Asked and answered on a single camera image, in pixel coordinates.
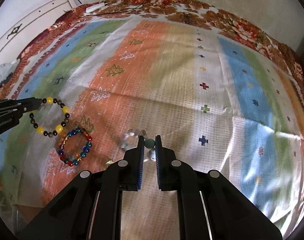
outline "blue bead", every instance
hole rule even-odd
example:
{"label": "blue bead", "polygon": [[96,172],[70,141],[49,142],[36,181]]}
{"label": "blue bead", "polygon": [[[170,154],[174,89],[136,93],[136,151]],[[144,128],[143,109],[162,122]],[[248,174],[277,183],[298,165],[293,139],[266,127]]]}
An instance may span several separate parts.
{"label": "blue bead", "polygon": [[88,153],[88,152],[90,151],[90,149],[89,149],[88,147],[84,146],[84,147],[83,147],[83,151],[84,151],[85,153]]}

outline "bed sheet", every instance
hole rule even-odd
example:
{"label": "bed sheet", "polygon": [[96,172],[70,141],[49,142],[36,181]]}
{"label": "bed sheet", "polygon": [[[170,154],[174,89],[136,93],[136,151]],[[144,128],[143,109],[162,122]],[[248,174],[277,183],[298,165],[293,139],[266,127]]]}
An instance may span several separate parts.
{"label": "bed sheet", "polygon": [[[95,13],[140,1],[107,0]],[[0,212],[14,203],[46,205],[80,171],[122,159],[124,132],[145,129],[195,170],[219,170],[284,237],[295,228],[304,215],[298,63],[291,72],[281,45],[243,19],[195,0],[173,1],[104,17],[83,17],[79,7],[22,52],[0,98],[56,97],[71,118],[57,138],[36,133],[28,116],[0,135]],[[57,105],[34,114],[46,130],[63,118]],[[76,126],[91,132],[93,147],[69,167],[57,146]],[[80,144],[72,140],[71,151]],[[122,238],[178,238],[176,205],[175,192],[158,190],[155,163],[144,163],[142,190],[124,193]]]}

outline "green cross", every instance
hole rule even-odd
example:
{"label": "green cross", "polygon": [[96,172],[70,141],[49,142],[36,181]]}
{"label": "green cross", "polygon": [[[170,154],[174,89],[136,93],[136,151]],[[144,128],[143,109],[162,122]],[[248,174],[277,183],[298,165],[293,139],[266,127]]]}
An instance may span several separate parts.
{"label": "green cross", "polygon": [[208,105],[204,105],[204,106],[201,106],[201,110],[203,110],[203,113],[207,114],[210,109],[208,108]]}

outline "multicolored beaded bracelet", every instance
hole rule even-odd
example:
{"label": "multicolored beaded bracelet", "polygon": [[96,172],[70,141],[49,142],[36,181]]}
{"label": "multicolored beaded bracelet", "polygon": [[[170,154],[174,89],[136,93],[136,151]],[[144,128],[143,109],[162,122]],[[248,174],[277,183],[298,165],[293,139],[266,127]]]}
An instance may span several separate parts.
{"label": "multicolored beaded bracelet", "polygon": [[[72,135],[76,135],[77,133],[83,133],[83,135],[85,136],[87,142],[85,144],[85,146],[83,147],[82,152],[80,152],[80,155],[77,155],[77,157],[72,157],[71,160],[69,160],[67,158],[67,156],[65,155],[63,149],[64,149],[64,145],[67,143],[67,140],[72,136]],[[89,135],[89,133],[86,131],[86,129],[84,128],[80,128],[77,127],[76,129],[72,130],[71,132],[67,133],[67,136],[63,139],[62,144],[59,145],[59,150],[58,150],[58,154],[60,156],[60,160],[63,161],[64,163],[68,164],[69,166],[73,166],[73,165],[78,165],[79,161],[82,158],[86,157],[86,154],[90,151],[90,148],[92,147],[92,137]]]}
{"label": "multicolored beaded bracelet", "polygon": [[56,129],[53,132],[47,132],[44,130],[42,126],[39,126],[35,120],[34,120],[34,114],[30,113],[29,117],[31,118],[30,123],[33,124],[33,127],[36,129],[36,131],[40,134],[43,134],[44,136],[49,136],[50,138],[52,136],[58,135],[58,133],[61,133],[63,131],[63,127],[69,122],[70,114],[69,114],[69,108],[65,106],[64,103],[62,103],[61,100],[57,100],[56,98],[47,97],[42,99],[42,103],[44,104],[58,104],[61,108],[63,113],[65,114],[65,120],[61,122],[61,124],[57,125]]}

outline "navy blue cross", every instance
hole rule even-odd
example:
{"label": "navy blue cross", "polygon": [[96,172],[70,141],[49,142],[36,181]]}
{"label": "navy blue cross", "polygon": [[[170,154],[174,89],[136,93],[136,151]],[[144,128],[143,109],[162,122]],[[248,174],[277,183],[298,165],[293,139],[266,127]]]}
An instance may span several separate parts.
{"label": "navy blue cross", "polygon": [[209,143],[209,140],[205,139],[205,136],[202,135],[202,138],[199,138],[199,142],[201,142],[202,146],[205,146],[205,143]]}

